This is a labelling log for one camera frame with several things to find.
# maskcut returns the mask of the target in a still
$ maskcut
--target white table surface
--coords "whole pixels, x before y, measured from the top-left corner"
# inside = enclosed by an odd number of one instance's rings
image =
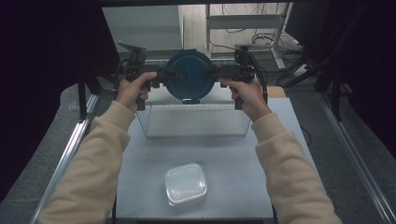
[[[314,163],[290,99],[270,98],[269,106],[284,126],[295,132],[306,157]],[[257,139],[250,128],[244,137],[149,139],[144,135],[138,119],[135,119],[129,134],[131,141],[123,153],[120,171],[117,217],[196,219],[273,216],[264,171],[254,148]],[[207,196],[201,203],[170,206],[164,175],[169,169],[192,162],[200,164],[204,170]]]

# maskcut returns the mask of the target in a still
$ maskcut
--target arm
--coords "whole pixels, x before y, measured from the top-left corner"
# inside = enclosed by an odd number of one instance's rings
[[[146,100],[147,90],[140,90],[147,73],[136,81],[123,80],[116,101],[107,112],[92,122],[92,130],[82,141],[39,214],[39,223],[104,223],[117,191],[122,152],[130,135],[128,128],[137,109],[138,95]]]
[[[219,81],[232,87],[233,99],[241,96],[244,100],[242,109],[253,121],[257,156],[280,223],[342,223],[299,141],[262,99],[260,85]]]

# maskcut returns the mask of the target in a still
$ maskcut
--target plastic lid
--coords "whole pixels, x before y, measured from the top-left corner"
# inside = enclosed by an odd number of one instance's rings
[[[183,104],[199,104],[217,81],[205,76],[205,70],[212,67],[212,62],[203,53],[195,49],[182,50],[166,64],[167,69],[178,71],[180,78],[168,79],[164,86]]]
[[[207,192],[204,172],[197,163],[179,166],[166,172],[165,187],[171,205],[200,202]]]

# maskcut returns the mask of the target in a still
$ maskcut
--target beige sleeve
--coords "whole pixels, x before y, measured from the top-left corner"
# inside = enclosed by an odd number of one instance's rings
[[[279,222],[342,223],[299,141],[283,127],[277,115],[258,119],[251,128],[258,139],[257,156]]]
[[[130,135],[134,113],[117,102],[92,122],[39,223],[104,223],[113,206],[119,180],[122,152]]]

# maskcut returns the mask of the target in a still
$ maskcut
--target blue disc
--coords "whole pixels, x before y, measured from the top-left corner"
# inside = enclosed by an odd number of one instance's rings
[[[184,104],[199,104],[217,81],[213,76],[205,76],[205,70],[213,64],[203,53],[194,49],[182,50],[166,64],[166,69],[178,71],[178,79],[167,79],[164,86]]]

